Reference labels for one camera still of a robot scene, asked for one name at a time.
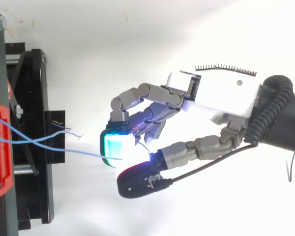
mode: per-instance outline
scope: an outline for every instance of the black cable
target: black cable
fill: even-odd
[[[295,157],[295,152],[294,152],[292,162],[291,162],[291,171],[290,171],[290,180],[289,180],[289,182],[292,182],[292,168],[293,168],[294,157]]]
[[[278,93],[274,100],[249,125],[244,142],[254,146],[258,146],[261,136],[286,107],[291,94],[293,94],[291,80],[283,75],[274,75],[267,78],[264,85],[277,89]]]
[[[216,160],[214,160],[214,161],[211,161],[211,162],[207,163],[207,164],[204,165],[204,166],[201,166],[201,167],[199,167],[199,168],[197,168],[197,169],[195,169],[195,170],[193,170],[193,171],[190,171],[190,172],[188,172],[188,173],[185,173],[185,174],[183,174],[183,175],[181,175],[181,176],[178,176],[178,177],[172,179],[172,183],[177,182],[178,180],[181,180],[181,179],[183,179],[183,178],[189,177],[189,176],[191,176],[191,175],[193,175],[193,174],[195,174],[195,173],[198,173],[198,172],[200,172],[200,171],[203,171],[203,170],[205,170],[206,168],[209,168],[209,167],[211,167],[211,166],[213,166],[213,165],[219,163],[220,161],[223,161],[223,160],[225,160],[226,158],[228,158],[228,157],[230,157],[230,156],[233,156],[233,155],[235,155],[235,154],[237,154],[237,153],[239,153],[239,152],[241,152],[241,151],[245,151],[245,150],[248,150],[248,149],[250,149],[250,148],[254,148],[254,147],[255,147],[255,146],[254,146],[253,144],[251,144],[251,145],[248,145],[248,146],[244,146],[244,147],[238,148],[238,149],[236,149],[236,150],[234,150],[234,151],[231,151],[230,153],[227,153],[227,154],[225,154],[224,156],[221,156],[220,158],[218,158],[218,159],[216,159]]]

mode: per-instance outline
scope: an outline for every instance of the thin wire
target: thin wire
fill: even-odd
[[[56,124],[56,123],[52,123],[54,126],[57,126],[57,127],[59,127],[59,128],[62,128],[62,129],[69,129],[69,130],[71,130],[70,128],[67,128],[67,127],[64,127],[64,126],[61,126],[61,125],[58,125],[58,124]]]
[[[142,146],[144,146],[144,148],[146,149],[146,150],[148,150],[148,152],[150,152],[150,150],[143,144],[143,143],[141,143],[141,142],[138,142],[139,144],[141,144]]]
[[[44,141],[44,140],[46,140],[46,139],[53,138],[53,137],[55,137],[56,135],[61,134],[61,133],[71,134],[71,135],[74,135],[74,136],[77,137],[77,138],[80,138],[80,137],[81,137],[81,136],[76,135],[76,134],[74,134],[74,133],[71,133],[71,132],[68,132],[68,131],[66,131],[66,130],[63,130],[63,131],[58,131],[58,132],[56,132],[56,133],[54,133],[54,134],[52,134],[52,135],[49,135],[49,136],[46,136],[46,137],[43,137],[43,138],[34,139],[34,141],[35,141],[35,142],[41,142],[41,141]],[[31,142],[30,142],[30,141],[27,141],[27,140],[20,140],[20,141],[9,140],[9,143],[10,143],[10,144],[28,144],[28,143],[31,143]]]
[[[73,153],[79,153],[79,154],[84,154],[84,155],[89,155],[89,156],[96,156],[96,157],[100,157],[100,158],[104,158],[104,159],[112,159],[112,160],[122,160],[120,158],[111,158],[111,157],[106,157],[106,156],[101,156],[98,154],[94,154],[94,153],[90,153],[90,152],[85,152],[85,151],[78,151],[78,150],[71,150],[71,149],[62,149],[62,148],[55,148],[55,147],[49,147],[43,144],[40,144],[36,141],[34,141],[33,139],[30,139],[28,136],[24,135],[23,133],[19,132],[17,129],[15,129],[14,127],[12,127],[10,124],[8,124],[7,122],[3,121],[0,119],[0,123],[4,124],[5,126],[9,127],[13,132],[17,133],[18,135],[20,135],[22,138],[30,141],[31,143],[41,147],[41,148],[45,148],[51,151],[63,151],[63,152],[73,152]],[[6,142],[9,143],[11,142],[11,140],[5,140],[2,139],[0,140],[1,142]]]
[[[53,120],[54,123],[57,123],[57,124],[63,124],[63,122],[59,123],[58,121],[56,120]]]
[[[254,145],[248,145],[248,146],[244,146],[244,147],[238,148],[238,149],[236,149],[236,150],[234,150],[234,151],[231,151],[230,153],[227,153],[227,154],[225,154],[224,156],[221,156],[220,158],[218,158],[218,159],[216,159],[216,160],[214,160],[214,161],[211,161],[211,162],[207,163],[207,164],[204,165],[204,166],[201,166],[201,167],[199,167],[199,168],[197,168],[197,169],[195,169],[195,170],[193,170],[193,171],[190,171],[190,172],[188,172],[188,173],[185,173],[185,174],[183,174],[183,175],[181,175],[181,176],[178,176],[178,177],[172,179],[172,183],[174,183],[174,182],[176,182],[176,181],[179,181],[179,180],[181,180],[181,179],[183,179],[183,178],[189,177],[189,176],[191,176],[191,175],[193,175],[193,174],[195,174],[195,173],[198,173],[198,172],[200,172],[200,171],[203,171],[203,170],[205,170],[205,169],[207,169],[207,168],[209,168],[209,167],[211,167],[211,166],[213,166],[213,165],[219,163],[220,161],[225,160],[226,158],[228,158],[228,157],[230,157],[230,156],[232,156],[232,155],[234,155],[234,154],[237,154],[237,153],[239,153],[239,152],[241,152],[241,151],[245,151],[245,150],[248,150],[248,149],[250,149],[250,148],[254,148],[254,147],[255,147]]]
[[[295,152],[293,154],[292,162],[291,162],[291,171],[290,171],[290,179],[289,182],[292,182],[292,168],[293,168],[293,162],[294,162]]]

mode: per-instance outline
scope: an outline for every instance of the black coiled cable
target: black coiled cable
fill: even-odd
[[[293,93],[291,80],[283,75],[273,75],[267,78],[264,81],[264,85],[278,90],[278,93],[274,100],[249,125],[244,142],[250,143],[255,147],[258,146],[258,142],[268,126],[286,107]]]

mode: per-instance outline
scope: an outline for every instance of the green light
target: green light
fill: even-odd
[[[125,139],[127,135],[119,135],[119,134],[107,134],[104,137],[104,150],[106,157],[113,157],[113,158],[122,158],[122,149],[124,146],[124,142],[127,140]],[[107,159],[107,163],[112,166],[116,167],[116,162],[118,160],[110,160]]]

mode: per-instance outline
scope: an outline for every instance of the metal rod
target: metal rod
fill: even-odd
[[[20,54],[17,55],[6,55],[5,56],[5,62],[7,65],[16,65],[19,63]]]
[[[31,168],[30,164],[15,165],[14,166],[14,174],[15,175],[33,174],[33,170]]]

